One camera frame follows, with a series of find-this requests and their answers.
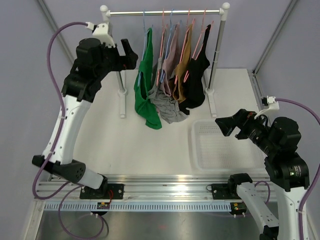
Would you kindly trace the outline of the green tank top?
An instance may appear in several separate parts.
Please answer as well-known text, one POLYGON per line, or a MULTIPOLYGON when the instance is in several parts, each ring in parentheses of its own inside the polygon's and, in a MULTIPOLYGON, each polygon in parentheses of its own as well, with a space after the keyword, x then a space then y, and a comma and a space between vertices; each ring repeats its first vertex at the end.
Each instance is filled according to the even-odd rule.
POLYGON ((146 32, 146 47, 133 87, 135 96, 134 109, 140 117, 145 119, 147 127, 159 130, 162 128, 162 123, 156 106, 151 103, 149 98, 149 91, 152 89, 153 59, 153 29, 150 27, 146 32))

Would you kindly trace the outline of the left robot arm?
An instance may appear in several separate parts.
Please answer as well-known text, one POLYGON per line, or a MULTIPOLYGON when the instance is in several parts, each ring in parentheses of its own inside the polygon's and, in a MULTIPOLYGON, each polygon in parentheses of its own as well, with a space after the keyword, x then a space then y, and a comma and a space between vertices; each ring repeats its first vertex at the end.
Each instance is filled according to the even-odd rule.
POLYGON ((110 72, 133 70, 138 55, 129 41, 121 40, 124 55, 118 48, 108 47, 96 38, 79 42, 69 75, 61 90, 62 106, 50 141, 41 155, 32 158, 32 164, 70 183, 84 186, 97 199, 108 194, 107 177, 94 172, 86 164, 74 159, 74 147, 80 127, 102 87, 102 80, 110 72))

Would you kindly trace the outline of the pink hanger of grey top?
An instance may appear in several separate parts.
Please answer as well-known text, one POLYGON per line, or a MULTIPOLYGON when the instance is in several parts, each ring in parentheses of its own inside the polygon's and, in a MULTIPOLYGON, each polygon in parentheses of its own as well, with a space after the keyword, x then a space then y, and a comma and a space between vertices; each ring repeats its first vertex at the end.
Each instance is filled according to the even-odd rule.
POLYGON ((157 61, 157 75, 156 75, 156 86, 159 85, 160 82, 160 74, 162 70, 163 64, 163 57, 164 57, 164 45, 165 45, 165 38, 166 38, 166 31, 168 25, 165 24, 165 10, 162 10, 162 30, 161 30, 161 41, 160 41, 160 50, 159 50, 159 58, 157 61))

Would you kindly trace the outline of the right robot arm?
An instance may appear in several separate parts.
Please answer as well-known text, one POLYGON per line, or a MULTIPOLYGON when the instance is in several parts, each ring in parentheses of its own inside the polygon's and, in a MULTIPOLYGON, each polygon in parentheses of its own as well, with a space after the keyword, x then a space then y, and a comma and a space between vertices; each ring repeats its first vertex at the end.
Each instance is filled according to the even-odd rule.
POLYGON ((277 117, 267 126, 265 115, 240 109, 230 117, 215 120, 225 137, 235 128, 237 140, 251 140, 265 155, 264 165, 274 184, 278 217, 272 216, 266 203, 258 196, 247 173, 237 173, 227 181, 227 193, 240 198, 259 227, 261 240, 306 240, 308 228, 303 221, 304 195, 310 185, 307 163, 297 153, 301 139, 298 124, 288 117, 277 117))

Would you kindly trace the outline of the blue wire hanger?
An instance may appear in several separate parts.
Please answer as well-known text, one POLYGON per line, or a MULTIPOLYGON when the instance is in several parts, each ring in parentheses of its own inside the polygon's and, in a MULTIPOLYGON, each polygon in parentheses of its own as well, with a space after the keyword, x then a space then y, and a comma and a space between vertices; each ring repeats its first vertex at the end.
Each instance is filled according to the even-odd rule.
POLYGON ((146 27, 145 11, 143 12, 143 48, 142 58, 138 68, 136 90, 139 95, 146 99, 150 88, 153 67, 153 27, 146 27))

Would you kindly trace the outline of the grey tank top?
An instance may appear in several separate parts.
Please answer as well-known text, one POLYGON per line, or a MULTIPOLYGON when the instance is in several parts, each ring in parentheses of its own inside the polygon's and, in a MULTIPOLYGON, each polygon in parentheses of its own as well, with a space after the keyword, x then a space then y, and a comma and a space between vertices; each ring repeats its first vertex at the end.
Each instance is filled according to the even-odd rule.
POLYGON ((152 68, 151 90, 148 91, 148 99, 155 105, 156 111, 160 114, 168 124, 182 122, 188 116, 180 111, 179 104, 171 96, 167 96, 160 89, 160 84, 156 85, 158 72, 162 64, 162 59, 159 58, 157 63, 152 68))

